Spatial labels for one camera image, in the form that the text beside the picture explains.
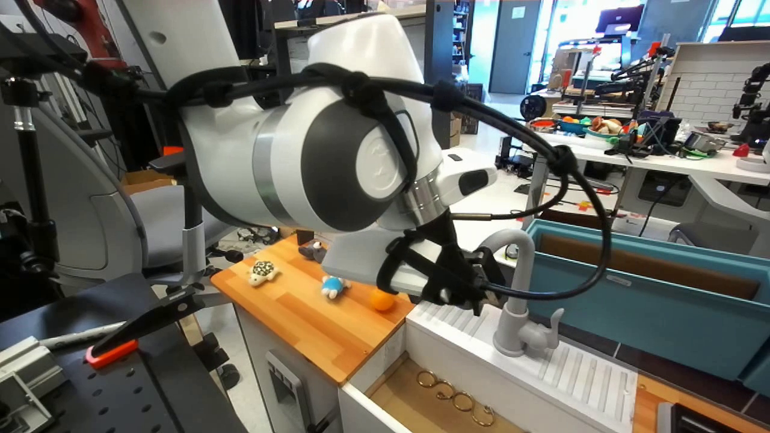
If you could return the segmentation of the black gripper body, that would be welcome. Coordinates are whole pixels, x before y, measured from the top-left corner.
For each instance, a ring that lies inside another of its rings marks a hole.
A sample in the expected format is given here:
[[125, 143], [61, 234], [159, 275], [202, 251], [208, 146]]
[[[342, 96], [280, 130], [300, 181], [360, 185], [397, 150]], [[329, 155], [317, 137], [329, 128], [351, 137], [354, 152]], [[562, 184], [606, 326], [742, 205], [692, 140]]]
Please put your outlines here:
[[462, 251], [450, 215], [403, 232], [384, 249], [374, 286], [386, 293], [408, 293], [436, 306], [460, 306], [480, 312], [491, 293], [504, 292], [504, 278], [487, 249]]

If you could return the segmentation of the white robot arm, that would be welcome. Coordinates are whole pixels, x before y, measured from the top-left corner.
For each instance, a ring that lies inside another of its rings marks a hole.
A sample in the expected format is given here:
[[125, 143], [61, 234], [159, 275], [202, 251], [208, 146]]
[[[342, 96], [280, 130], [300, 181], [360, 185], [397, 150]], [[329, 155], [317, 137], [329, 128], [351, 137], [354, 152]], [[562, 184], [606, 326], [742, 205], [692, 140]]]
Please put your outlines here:
[[122, 11], [163, 85], [205, 210], [321, 234], [332, 278], [480, 306], [480, 275], [456, 245], [450, 208], [493, 171], [450, 159], [430, 108], [384, 88], [420, 79], [397, 17], [324, 26], [300, 72], [252, 79], [215, 0], [122, 0]]

